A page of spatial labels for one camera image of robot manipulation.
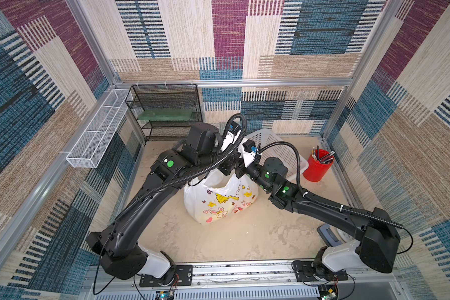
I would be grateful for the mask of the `white plastic bag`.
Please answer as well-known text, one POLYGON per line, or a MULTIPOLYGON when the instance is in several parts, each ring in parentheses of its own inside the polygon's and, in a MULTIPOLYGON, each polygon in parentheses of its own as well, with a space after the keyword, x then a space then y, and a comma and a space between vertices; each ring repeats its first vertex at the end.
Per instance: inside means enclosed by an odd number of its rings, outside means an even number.
POLYGON ((211 224, 250 207, 258 198, 258 186, 248 176, 225 176, 214 169, 204 179, 184 187, 184 205, 202 225, 211 224))

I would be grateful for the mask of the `white perforated plastic basket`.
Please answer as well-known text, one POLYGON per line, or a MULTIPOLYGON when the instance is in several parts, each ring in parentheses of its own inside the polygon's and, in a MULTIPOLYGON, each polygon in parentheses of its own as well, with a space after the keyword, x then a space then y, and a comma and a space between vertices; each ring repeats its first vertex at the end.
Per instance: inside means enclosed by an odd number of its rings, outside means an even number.
MULTIPOLYGON (((270 129, 260 129, 245 136, 247 140, 255 142, 256 146, 263 148, 271 143, 283 141, 278 135, 273 133, 270 129)), ((296 155, 289 147, 284 145, 277 145, 269 148, 261 154, 260 165, 265 165, 265 160, 268 158, 278 158, 283 165, 288 169, 286 179, 288 181, 296 181, 296 155)))

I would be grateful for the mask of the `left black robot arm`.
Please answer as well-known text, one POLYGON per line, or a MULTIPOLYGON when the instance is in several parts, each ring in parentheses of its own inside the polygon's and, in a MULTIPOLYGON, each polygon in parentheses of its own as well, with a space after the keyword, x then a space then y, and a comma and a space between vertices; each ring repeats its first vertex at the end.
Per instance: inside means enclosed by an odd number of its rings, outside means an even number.
POLYGON ((169 285, 175 264, 163 251, 139 245, 138 240, 155 215, 183 186, 221 165, 230 165, 240 154, 245 138, 246 117, 232 115, 223 133, 211 124, 197 122, 172 149, 162 152, 132 201, 102 231, 91 232, 86 242, 98 254, 98 265, 120 280, 135 275, 152 276, 169 285))

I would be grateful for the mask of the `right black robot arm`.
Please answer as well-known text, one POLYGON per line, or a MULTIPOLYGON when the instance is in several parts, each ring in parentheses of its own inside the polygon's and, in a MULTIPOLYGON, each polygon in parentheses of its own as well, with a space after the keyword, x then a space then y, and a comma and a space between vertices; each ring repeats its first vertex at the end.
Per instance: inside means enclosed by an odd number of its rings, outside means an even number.
POLYGON ((288 170, 277 157, 269 157, 263 164, 259 162, 259 156, 275 146, 290 148, 296 156, 296 167, 301 166, 298 150, 289 142, 278 141, 256 147, 254 141, 243 140, 234 143, 240 154, 236 164, 237 175, 249 176, 278 209, 310 216, 352 237, 351 242, 322 247, 316 256, 314 270, 322 275, 368 267, 390 274, 396 256, 400 254, 398 230, 404 226, 391 221, 383 209, 367 211, 349 207, 303 188, 299 178, 295 182, 288 181, 285 177, 288 170))

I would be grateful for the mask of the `red pen cup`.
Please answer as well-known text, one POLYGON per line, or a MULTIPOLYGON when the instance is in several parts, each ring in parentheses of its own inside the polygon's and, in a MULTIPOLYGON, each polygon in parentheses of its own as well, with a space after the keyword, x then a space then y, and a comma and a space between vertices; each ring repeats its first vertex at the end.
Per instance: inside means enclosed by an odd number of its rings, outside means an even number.
MULTIPOLYGON (((325 149, 320 149, 321 153, 324 153, 324 151, 327 151, 325 149)), ((328 172, 328 170, 331 168, 332 164, 320 164, 317 162, 314 162, 311 158, 311 154, 307 160, 309 166, 308 168, 302 173, 304 178, 311 182, 319 182, 322 180, 322 178, 325 176, 325 174, 328 172)))

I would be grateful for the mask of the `green board on shelf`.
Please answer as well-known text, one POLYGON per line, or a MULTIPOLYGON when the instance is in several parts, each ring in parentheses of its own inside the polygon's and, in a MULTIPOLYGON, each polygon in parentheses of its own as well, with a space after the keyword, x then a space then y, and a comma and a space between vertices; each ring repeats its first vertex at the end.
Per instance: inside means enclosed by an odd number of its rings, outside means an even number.
POLYGON ((137 120, 141 121, 189 121, 192 109, 149 109, 142 112, 137 120))

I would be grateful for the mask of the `blue grey small device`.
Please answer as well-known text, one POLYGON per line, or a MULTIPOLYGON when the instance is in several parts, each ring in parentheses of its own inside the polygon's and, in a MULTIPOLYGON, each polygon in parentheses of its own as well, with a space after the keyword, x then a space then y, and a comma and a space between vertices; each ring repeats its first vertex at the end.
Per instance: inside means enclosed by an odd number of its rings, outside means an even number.
POLYGON ((323 224, 317 228, 317 233, 324 241, 327 247, 335 247, 342 245, 342 241, 338 238, 329 224, 323 224))

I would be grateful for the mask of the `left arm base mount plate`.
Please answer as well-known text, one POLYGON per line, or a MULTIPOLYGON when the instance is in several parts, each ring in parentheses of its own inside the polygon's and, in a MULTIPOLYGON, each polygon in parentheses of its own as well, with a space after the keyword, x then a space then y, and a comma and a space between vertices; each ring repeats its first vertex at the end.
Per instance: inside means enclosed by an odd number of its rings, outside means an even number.
POLYGON ((193 276, 193 265, 179 264, 172 265, 171 268, 162 276, 154 277, 152 275, 141 275, 140 288, 161 288, 177 286, 191 286, 193 276))

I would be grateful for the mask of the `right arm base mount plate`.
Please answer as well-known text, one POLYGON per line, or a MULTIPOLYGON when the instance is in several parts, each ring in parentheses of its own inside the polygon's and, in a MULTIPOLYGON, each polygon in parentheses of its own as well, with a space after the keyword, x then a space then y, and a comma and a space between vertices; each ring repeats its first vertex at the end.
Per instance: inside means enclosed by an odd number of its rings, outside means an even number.
POLYGON ((314 261, 310 260, 295 260, 291 263, 291 267, 297 282, 347 281, 349 279, 346 271, 333 272, 321 263, 315 264, 314 261))

